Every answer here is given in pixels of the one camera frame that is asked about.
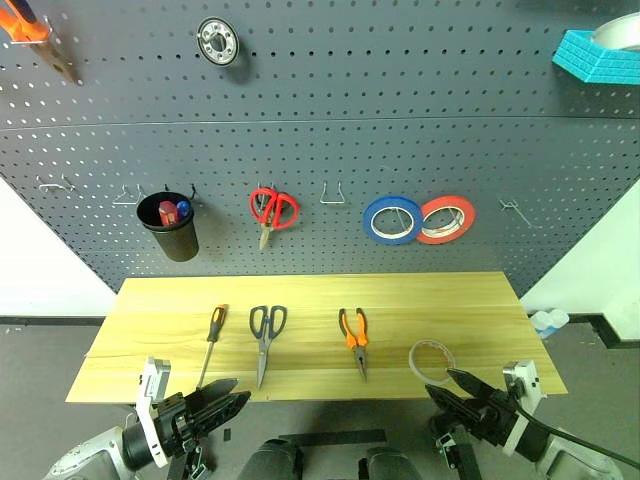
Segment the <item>red scissors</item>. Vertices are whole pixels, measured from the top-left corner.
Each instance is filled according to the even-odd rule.
[[[273,230],[290,227],[298,218],[300,205],[291,195],[278,192],[273,188],[259,187],[249,196],[249,208],[258,223],[262,225],[260,235],[260,250],[263,250]],[[284,223],[281,222],[282,212],[293,208],[293,213]]]

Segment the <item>red tape roll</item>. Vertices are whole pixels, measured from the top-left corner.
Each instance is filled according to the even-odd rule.
[[[429,245],[438,245],[455,240],[464,235],[471,228],[476,218],[476,209],[471,202],[458,195],[446,195],[434,198],[422,206],[422,222],[440,210],[449,210],[453,219],[447,225],[440,228],[424,228],[418,234],[417,239]]]

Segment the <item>silver scissors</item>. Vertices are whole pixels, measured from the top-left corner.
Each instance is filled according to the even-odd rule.
[[[280,312],[282,320],[278,329],[274,329],[274,323],[276,314]],[[260,321],[260,328],[256,328],[256,320]],[[271,307],[271,311],[268,310],[266,305],[259,307],[253,307],[249,315],[249,327],[251,333],[258,340],[258,388],[262,385],[264,380],[264,372],[267,369],[267,358],[269,356],[269,346],[271,341],[276,338],[287,323],[287,309],[280,305]]]

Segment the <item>pliers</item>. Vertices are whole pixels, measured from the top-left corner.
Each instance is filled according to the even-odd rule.
[[[349,329],[349,324],[347,323],[347,313],[344,308],[341,308],[340,312],[338,313],[338,324],[340,325],[342,334],[347,340],[347,347],[353,350],[356,364],[360,369],[360,373],[362,373],[362,378],[364,378],[364,381],[366,382],[367,356],[364,348],[369,344],[369,340],[367,339],[367,318],[364,316],[364,312],[361,308],[357,308],[356,313],[358,315],[358,324],[360,327],[357,338],[353,333],[351,333],[351,330]]]
[[[40,22],[26,0],[7,0],[13,14],[0,8],[0,27],[11,37],[12,43],[29,45],[55,71],[71,83],[78,81],[73,63],[65,59],[51,42],[53,29]]]

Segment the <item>black cup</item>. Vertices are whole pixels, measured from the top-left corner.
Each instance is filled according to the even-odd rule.
[[[160,202],[170,201],[174,205],[185,201],[189,204],[189,214],[180,222],[168,227],[162,226],[158,207]],[[174,262],[186,262],[195,257],[200,249],[193,225],[193,206],[184,195],[174,192],[158,192],[145,197],[136,210],[144,228],[151,231],[165,255]]]

